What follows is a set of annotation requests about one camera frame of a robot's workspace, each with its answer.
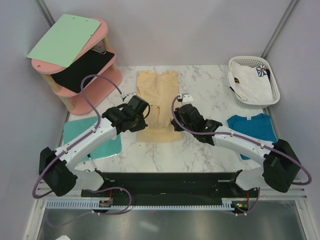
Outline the yellow t shirt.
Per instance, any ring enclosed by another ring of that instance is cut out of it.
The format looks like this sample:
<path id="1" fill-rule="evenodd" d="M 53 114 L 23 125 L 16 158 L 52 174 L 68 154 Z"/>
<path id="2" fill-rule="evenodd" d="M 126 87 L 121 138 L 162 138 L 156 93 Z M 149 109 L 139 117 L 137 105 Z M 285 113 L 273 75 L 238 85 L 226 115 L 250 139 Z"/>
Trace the yellow t shirt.
<path id="1" fill-rule="evenodd" d="M 150 105 L 150 112 L 145 119 L 146 127 L 136 134 L 138 142 L 169 143 L 183 138 L 182 132 L 174 130 L 171 107 L 174 98 L 179 94 L 178 73 L 164 71 L 139 71 L 136 79 L 136 92 Z"/>

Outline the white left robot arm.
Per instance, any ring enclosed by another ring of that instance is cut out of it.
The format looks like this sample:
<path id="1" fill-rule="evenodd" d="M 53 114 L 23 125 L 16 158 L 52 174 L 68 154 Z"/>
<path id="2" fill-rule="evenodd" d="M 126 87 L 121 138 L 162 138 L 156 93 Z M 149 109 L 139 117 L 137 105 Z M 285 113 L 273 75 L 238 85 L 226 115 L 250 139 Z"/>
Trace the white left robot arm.
<path id="1" fill-rule="evenodd" d="M 91 190 L 99 197 L 106 196 L 110 185 L 97 171 L 77 170 L 88 154 L 104 142 L 126 131 L 137 132 L 147 127 L 144 112 L 150 105 L 137 95 L 127 103 L 107 109 L 85 132 L 67 144 L 51 150 L 43 149 L 39 160 L 39 178 L 57 197 L 72 190 Z"/>

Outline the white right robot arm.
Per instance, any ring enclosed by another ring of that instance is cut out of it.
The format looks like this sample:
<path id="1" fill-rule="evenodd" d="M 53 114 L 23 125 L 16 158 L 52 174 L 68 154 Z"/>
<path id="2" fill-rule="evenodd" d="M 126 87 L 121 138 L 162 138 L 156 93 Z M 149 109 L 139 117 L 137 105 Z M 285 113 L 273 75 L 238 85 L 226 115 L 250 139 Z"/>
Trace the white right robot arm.
<path id="1" fill-rule="evenodd" d="M 259 164 L 251 170 L 237 170 L 230 179 L 229 191 L 235 197 L 258 187 L 270 187 L 286 193 L 302 169 L 290 144 L 257 139 L 234 131 L 222 123 L 205 119 L 192 104 L 171 107 L 171 121 L 177 132 L 186 131 L 199 142 L 245 155 Z"/>

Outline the black marker pen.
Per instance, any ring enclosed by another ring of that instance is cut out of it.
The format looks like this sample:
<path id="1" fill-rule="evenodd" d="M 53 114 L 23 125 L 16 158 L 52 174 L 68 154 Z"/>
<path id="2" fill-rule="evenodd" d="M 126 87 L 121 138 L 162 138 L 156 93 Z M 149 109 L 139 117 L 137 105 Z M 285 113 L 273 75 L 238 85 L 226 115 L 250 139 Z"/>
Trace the black marker pen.
<path id="1" fill-rule="evenodd" d="M 90 155 L 90 154 L 88 154 L 88 155 L 87 155 L 87 157 L 88 157 L 89 161 L 91 162 L 91 164 L 92 164 L 92 166 L 93 166 L 94 170 L 96 171 L 96 170 L 97 170 L 97 166 L 96 166 L 96 164 L 95 164 L 94 160 L 92 159 L 91 155 Z"/>

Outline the teal cutting board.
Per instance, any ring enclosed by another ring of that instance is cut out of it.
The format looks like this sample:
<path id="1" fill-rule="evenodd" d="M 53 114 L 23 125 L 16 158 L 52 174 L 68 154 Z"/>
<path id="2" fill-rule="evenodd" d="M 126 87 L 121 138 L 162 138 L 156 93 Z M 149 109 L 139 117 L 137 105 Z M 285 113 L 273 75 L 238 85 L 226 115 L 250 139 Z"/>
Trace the teal cutting board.
<path id="1" fill-rule="evenodd" d="M 67 122 L 63 127 L 63 143 L 66 144 L 74 138 L 82 134 L 98 120 L 97 116 L 73 120 Z M 110 139 L 102 143 L 90 153 L 92 160 L 107 158 L 117 155 L 122 151 L 121 136 L 118 135 L 116 139 Z"/>

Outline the black clipboard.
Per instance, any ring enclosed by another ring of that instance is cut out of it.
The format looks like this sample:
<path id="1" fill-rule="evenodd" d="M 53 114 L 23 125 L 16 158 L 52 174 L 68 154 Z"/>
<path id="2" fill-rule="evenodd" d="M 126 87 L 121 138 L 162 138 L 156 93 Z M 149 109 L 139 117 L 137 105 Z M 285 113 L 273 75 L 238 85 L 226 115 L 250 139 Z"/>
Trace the black clipboard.
<path id="1" fill-rule="evenodd" d="M 83 78 L 89 75 L 97 75 L 115 56 L 113 52 L 101 47 L 93 47 L 73 62 L 68 68 L 51 75 L 53 80 L 60 86 L 80 93 Z"/>

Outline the blue t shirt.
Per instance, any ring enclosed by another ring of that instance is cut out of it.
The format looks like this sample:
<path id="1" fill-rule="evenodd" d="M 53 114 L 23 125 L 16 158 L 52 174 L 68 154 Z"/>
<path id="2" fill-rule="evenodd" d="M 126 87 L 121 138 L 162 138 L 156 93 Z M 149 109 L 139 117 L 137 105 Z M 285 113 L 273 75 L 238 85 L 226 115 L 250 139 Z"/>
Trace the blue t shirt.
<path id="1" fill-rule="evenodd" d="M 276 136 L 273 131 L 271 117 L 260 113 L 251 117 L 233 115 L 227 120 L 229 128 L 264 141 L 276 142 Z"/>

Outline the white t shirt with flower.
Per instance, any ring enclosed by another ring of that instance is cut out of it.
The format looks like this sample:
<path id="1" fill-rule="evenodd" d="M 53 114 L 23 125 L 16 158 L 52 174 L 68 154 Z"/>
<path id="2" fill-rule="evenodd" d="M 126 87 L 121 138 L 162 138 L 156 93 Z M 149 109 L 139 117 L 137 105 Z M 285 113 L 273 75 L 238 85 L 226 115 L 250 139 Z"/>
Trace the white t shirt with flower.
<path id="1" fill-rule="evenodd" d="M 273 101 L 269 73 L 265 64 L 249 67 L 232 61 L 228 72 L 230 88 L 242 102 L 269 104 Z"/>

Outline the white plastic basket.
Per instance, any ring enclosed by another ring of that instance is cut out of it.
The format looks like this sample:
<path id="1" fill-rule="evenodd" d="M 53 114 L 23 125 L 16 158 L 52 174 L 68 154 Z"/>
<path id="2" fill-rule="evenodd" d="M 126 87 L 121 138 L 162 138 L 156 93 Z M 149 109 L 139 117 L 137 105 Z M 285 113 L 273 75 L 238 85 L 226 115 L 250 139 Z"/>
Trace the white plastic basket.
<path id="1" fill-rule="evenodd" d="M 278 103 L 280 92 L 268 61 L 258 56 L 235 56 L 228 66 L 229 88 L 237 105 L 263 109 Z"/>

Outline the green clipboard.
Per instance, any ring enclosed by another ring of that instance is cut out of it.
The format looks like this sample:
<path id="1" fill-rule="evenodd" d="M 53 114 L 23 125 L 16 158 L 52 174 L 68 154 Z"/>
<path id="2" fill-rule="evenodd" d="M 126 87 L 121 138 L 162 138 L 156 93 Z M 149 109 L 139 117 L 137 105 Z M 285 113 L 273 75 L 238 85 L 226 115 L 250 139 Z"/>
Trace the green clipboard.
<path id="1" fill-rule="evenodd" d="M 67 68 L 100 24 L 100 21 L 92 18 L 63 14 L 27 57 Z"/>

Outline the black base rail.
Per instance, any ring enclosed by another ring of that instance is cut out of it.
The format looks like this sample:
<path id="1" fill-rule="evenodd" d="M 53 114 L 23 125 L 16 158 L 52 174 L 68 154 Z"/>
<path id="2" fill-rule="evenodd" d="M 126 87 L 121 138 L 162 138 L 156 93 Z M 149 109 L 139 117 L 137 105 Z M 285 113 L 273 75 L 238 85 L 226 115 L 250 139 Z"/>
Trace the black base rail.
<path id="1" fill-rule="evenodd" d="M 223 198 L 256 198 L 257 189 L 235 190 L 232 172 L 103 172 L 99 193 L 82 190 L 82 197 L 111 197 L 117 203 L 218 204 Z"/>

